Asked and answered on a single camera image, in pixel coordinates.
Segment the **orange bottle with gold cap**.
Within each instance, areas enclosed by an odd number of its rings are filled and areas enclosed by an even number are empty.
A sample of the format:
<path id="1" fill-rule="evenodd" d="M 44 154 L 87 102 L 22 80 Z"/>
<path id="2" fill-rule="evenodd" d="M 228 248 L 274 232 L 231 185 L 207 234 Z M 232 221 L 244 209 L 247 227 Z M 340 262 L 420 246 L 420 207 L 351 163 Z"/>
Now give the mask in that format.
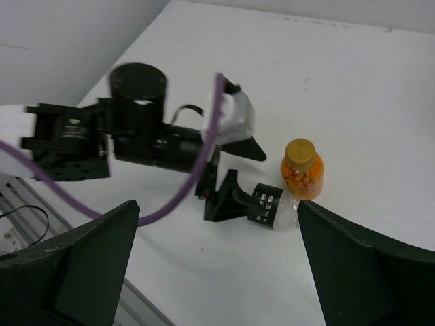
<path id="1" fill-rule="evenodd" d="M 324 163 L 308 139 L 290 141 L 281 161 L 287 190 L 299 200 L 314 200 L 323 188 Z"/>

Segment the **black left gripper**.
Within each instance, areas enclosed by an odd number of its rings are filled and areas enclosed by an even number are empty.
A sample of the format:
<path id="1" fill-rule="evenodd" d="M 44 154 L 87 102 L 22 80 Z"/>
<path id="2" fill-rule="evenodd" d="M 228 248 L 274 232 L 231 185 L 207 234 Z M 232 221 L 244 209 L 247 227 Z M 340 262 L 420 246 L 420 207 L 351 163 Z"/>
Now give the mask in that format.
<path id="1" fill-rule="evenodd" d="M 202 146 L 203 141 L 198 130 L 165 124 L 160 138 L 152 146 L 152 165 L 190 173 Z M 221 150 L 259 162 L 267 159 L 266 153 L 253 137 L 225 144 Z M 262 205 L 259 199 L 241 189 L 237 181 L 237 170 L 230 169 L 219 190 L 215 190 L 219 158 L 220 149 L 216 147 L 207 159 L 195 189 L 195 195 L 206 200 L 203 219 L 219 223 L 239 217 L 261 216 Z"/>

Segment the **clear bottle black label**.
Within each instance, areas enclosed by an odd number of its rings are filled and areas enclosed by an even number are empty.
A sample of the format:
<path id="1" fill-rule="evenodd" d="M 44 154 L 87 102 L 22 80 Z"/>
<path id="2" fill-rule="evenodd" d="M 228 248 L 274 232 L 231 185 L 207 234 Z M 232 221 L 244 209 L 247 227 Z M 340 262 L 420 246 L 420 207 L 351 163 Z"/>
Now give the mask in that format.
<path id="1" fill-rule="evenodd" d="M 291 230 L 299 226 L 299 200 L 286 189 L 259 183 L 252 196 L 259 200 L 266 213 L 248 216 L 248 221 L 277 231 Z"/>

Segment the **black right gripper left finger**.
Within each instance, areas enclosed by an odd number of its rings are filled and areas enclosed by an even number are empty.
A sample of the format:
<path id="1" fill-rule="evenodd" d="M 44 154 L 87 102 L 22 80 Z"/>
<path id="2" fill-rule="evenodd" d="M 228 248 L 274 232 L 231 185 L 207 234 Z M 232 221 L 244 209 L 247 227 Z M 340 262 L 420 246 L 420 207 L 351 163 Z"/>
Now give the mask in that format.
<path id="1" fill-rule="evenodd" d="M 139 218 L 129 200 L 1 256 L 2 325 L 112 325 Z"/>

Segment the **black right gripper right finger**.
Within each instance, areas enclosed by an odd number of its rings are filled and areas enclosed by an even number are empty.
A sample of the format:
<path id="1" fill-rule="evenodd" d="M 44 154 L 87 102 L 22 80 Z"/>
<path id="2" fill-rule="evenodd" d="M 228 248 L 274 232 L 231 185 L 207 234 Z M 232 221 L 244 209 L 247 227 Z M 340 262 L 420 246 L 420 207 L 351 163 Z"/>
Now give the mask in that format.
<path id="1" fill-rule="evenodd" d="M 327 325 L 434 324 L 434 252 L 312 201 L 298 221 Z"/>

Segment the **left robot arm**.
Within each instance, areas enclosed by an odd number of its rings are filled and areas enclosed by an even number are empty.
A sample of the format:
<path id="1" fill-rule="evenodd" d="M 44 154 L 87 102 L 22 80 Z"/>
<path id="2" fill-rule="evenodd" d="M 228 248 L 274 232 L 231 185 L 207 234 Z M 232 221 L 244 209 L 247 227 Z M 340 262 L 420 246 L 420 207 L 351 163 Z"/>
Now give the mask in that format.
<path id="1" fill-rule="evenodd" d="M 221 153 L 262 162 L 266 159 L 253 136 L 254 108 L 241 87 L 222 74 L 214 81 L 211 109 L 193 106 L 203 119 L 201 130 L 164 122 L 167 77 L 158 68 L 139 62 L 117 66 L 108 78 L 110 97 L 82 108 L 53 104 L 28 106 L 35 116 L 33 135 L 20 146 L 25 157 L 8 144 L 1 148 L 26 166 L 65 202 L 90 218 L 98 213 L 73 199 L 59 184 L 110 176 L 108 150 L 116 159 L 186 173 L 174 198 L 159 211 L 139 219 L 149 225 L 169 214 L 194 191 L 205 201 L 206 221 L 221 222 L 264 215 L 257 198 L 244 192 L 236 170 L 217 185 Z"/>

